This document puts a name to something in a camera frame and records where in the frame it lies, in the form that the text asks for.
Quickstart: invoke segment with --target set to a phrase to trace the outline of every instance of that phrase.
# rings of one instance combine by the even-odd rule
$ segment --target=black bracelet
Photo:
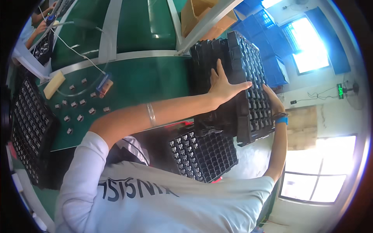
[[[282,117],[287,117],[289,114],[288,113],[276,113],[275,115],[273,115],[273,120],[277,120],[277,119],[280,119]]]

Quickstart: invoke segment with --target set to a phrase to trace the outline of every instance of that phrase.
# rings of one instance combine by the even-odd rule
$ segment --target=beige foam block
[[[65,77],[63,73],[61,71],[58,71],[58,73],[52,78],[51,81],[49,81],[48,85],[44,88],[44,94],[48,100],[53,96],[53,94],[64,81]]]

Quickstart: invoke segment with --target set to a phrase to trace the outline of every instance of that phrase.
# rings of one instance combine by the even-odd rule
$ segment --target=green digital display
[[[343,99],[343,88],[342,88],[342,84],[337,84],[337,88],[338,88],[338,96],[339,96],[339,99]]]

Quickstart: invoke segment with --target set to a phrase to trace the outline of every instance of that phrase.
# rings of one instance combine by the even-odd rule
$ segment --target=blue wristband
[[[287,117],[281,117],[275,121],[275,123],[282,123],[285,122],[286,125],[288,125],[288,118]]]

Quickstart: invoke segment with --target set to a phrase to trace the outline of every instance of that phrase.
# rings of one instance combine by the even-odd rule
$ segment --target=window
[[[264,7],[265,9],[268,9],[268,8],[270,8],[271,6],[273,6],[274,4],[279,3],[280,1],[282,1],[282,0],[263,0],[263,1],[261,2],[261,4],[263,5],[263,7]]]
[[[329,66],[326,48],[306,17],[288,23],[282,31],[294,52],[299,74]]]
[[[352,169],[356,136],[324,138],[315,149],[288,151],[279,197],[331,204]]]

